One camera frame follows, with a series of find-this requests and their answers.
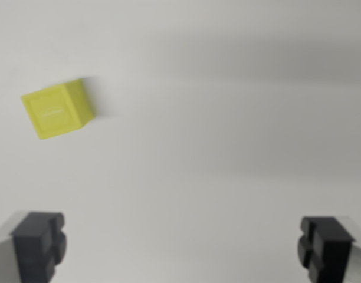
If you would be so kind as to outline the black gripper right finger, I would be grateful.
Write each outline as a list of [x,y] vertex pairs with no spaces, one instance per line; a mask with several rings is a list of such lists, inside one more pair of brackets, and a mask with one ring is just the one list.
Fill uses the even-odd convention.
[[361,283],[361,228],[345,216],[305,216],[298,258],[313,283]]

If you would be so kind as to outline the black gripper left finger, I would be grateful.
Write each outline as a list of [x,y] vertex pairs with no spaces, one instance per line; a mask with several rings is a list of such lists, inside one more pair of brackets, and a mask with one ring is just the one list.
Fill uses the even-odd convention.
[[50,282],[66,253],[61,212],[15,212],[0,226],[0,282]]

